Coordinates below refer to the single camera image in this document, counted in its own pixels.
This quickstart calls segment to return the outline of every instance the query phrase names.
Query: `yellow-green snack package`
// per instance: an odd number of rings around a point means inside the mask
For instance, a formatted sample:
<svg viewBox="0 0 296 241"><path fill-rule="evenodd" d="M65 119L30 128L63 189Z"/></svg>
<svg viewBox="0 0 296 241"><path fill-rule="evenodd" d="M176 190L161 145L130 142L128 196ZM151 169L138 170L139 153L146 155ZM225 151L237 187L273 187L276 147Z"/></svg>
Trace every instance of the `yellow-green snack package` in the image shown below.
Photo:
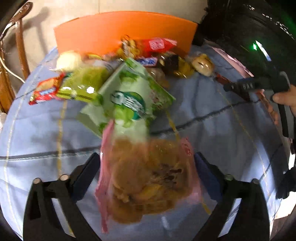
<svg viewBox="0 0 296 241"><path fill-rule="evenodd" d="M103 60L94 60L92 65L83 64L64 79L57 97L92 102L118 65L118 61Z"/></svg>
<svg viewBox="0 0 296 241"><path fill-rule="evenodd" d="M115 120L114 136L145 141L155 113L167 108L175 98L165 91L135 60L127 59L85 106L77 118L102 137L107 123Z"/></svg>

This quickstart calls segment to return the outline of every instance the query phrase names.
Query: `table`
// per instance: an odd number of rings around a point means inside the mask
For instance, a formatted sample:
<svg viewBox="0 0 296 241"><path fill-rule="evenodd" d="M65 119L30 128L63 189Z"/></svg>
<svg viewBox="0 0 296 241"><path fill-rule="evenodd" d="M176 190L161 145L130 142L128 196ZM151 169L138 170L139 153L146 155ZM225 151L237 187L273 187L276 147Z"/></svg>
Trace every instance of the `table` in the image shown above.
<svg viewBox="0 0 296 241"><path fill-rule="evenodd" d="M242 76L210 46L192 46L191 52L206 53L216 71L231 81ZM22 222L27 195L36 177L56 180L71 173L94 152L101 140L75 117L85 103L75 100L51 100L29 106L30 95L37 83L56 76L48 69L58 55L48 53L31 73L13 102L0 135L0 204L12 229L22 237ZM217 165L223 173L237 180L260 180L266 197L270 221L281 200L275 198L276 187L287 171L286 155L279 133L267 110L255 94L246 103L212 79L195 72L191 78L170 78L170 93L176 101L169 108L182 137L188 137L194 151ZM174 132L164 113L152 123L151 135L173 138ZM177 209L158 215L145 215L140 223L111 223L110 233L101 234L101 218L94 197L98 176L85 198L77 203L82 214L102 240L191 240L208 218L201 204L182 203ZM227 233L235 218L239 201L235 202L222 234ZM213 210L216 202L204 193L204 202ZM67 222L58 202L54 202L66 232Z"/></svg>

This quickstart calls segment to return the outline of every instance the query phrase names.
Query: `red wrapper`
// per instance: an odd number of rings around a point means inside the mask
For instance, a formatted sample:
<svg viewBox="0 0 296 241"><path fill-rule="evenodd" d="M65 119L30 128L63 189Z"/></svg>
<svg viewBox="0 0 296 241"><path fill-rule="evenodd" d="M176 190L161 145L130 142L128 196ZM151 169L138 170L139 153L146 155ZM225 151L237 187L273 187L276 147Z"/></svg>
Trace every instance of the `red wrapper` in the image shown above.
<svg viewBox="0 0 296 241"><path fill-rule="evenodd" d="M48 80L41 81L32 96L30 97L29 105L38 104L43 101L48 101L56 97L56 94L61 86L62 80L65 74L62 73L59 77L50 78Z"/></svg>
<svg viewBox="0 0 296 241"><path fill-rule="evenodd" d="M152 53L165 53L177 46L177 41L164 38L143 39L136 43L142 49L143 57L151 57Z"/></svg>

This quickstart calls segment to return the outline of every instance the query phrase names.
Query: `orange box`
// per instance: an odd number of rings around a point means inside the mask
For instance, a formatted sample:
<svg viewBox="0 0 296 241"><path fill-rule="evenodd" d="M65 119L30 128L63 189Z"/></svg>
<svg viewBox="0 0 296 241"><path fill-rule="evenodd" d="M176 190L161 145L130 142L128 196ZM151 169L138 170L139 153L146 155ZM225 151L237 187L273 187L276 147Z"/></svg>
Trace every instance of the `orange box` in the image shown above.
<svg viewBox="0 0 296 241"><path fill-rule="evenodd" d="M185 56L197 28L197 23L171 15L118 11L89 15L65 22L54 29L59 53L75 50L80 53L103 55L115 51L121 38L155 37L177 40L175 52Z"/></svg>

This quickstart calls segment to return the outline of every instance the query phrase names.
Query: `tile floor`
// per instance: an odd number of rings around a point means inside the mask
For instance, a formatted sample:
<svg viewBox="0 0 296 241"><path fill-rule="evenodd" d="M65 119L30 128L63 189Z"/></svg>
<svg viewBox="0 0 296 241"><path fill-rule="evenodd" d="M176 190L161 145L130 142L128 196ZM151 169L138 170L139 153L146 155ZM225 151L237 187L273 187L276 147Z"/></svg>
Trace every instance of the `tile floor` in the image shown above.
<svg viewBox="0 0 296 241"><path fill-rule="evenodd" d="M99 12L140 10L171 14L200 22L205 14L207 0L30 0L32 11L24 18L24 42L30 70L34 70L44 56L56 46L53 28L68 20ZM7 66L22 76L15 42L14 29L4 39ZM11 76L13 88L18 91L21 82ZM291 213L296 194L285 200L277 218Z"/></svg>

